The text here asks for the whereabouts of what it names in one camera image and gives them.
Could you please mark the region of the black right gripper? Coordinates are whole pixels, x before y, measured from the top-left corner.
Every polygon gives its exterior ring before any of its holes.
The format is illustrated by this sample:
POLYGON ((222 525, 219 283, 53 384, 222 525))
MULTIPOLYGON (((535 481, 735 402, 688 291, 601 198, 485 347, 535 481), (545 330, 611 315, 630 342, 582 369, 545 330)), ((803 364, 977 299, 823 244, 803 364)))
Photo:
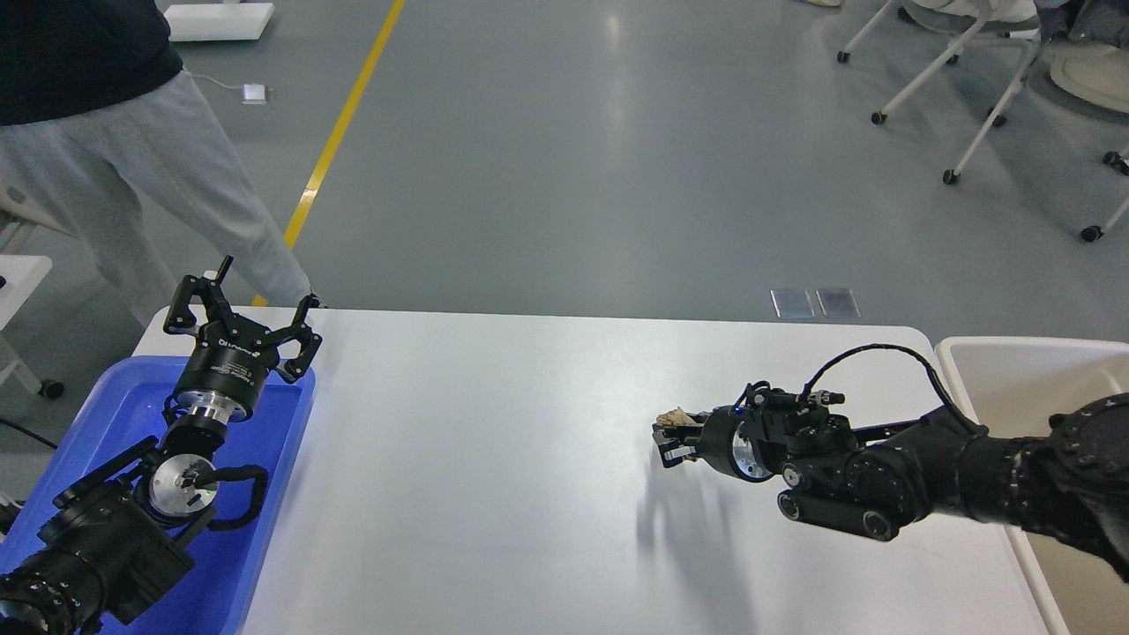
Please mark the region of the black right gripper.
POLYGON ((779 462, 765 449, 765 421, 759 407, 720 406, 710 414, 688 415, 697 426, 672 427, 662 425, 660 415, 654 418, 653 430, 669 438, 657 441, 665 469, 704 459, 718 473, 745 482, 765 482, 780 475, 779 462), (700 454, 689 445, 699 438, 700 454))

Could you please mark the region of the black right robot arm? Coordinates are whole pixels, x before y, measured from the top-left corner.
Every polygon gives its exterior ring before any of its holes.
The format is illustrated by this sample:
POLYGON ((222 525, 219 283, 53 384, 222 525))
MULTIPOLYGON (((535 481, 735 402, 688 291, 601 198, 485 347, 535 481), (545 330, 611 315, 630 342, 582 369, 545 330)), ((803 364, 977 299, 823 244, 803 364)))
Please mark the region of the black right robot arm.
POLYGON ((657 415, 663 467, 702 461, 742 482, 781 477, 790 521, 889 542, 934 513, 1019 527, 1128 571, 1126 394, 1050 415, 1047 437, 992 437, 924 362, 939 406, 914 421, 855 429, 844 395, 767 381, 704 414, 657 415))

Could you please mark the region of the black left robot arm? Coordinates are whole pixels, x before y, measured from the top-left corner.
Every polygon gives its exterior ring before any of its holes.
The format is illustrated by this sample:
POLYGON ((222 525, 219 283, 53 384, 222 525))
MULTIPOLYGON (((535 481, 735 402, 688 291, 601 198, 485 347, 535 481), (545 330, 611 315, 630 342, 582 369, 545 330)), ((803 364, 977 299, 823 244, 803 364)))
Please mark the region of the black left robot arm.
POLYGON ((307 294, 278 330, 243 318, 221 288, 231 261, 180 282, 164 330, 192 336, 194 349, 161 406, 167 428, 56 495, 43 547, 3 575, 5 634, 97 634, 105 614, 133 621, 193 568, 198 534, 262 513, 266 467, 217 467, 215 454, 231 421, 250 421, 272 371, 292 385, 310 368, 322 338, 306 318, 321 301, 307 294))

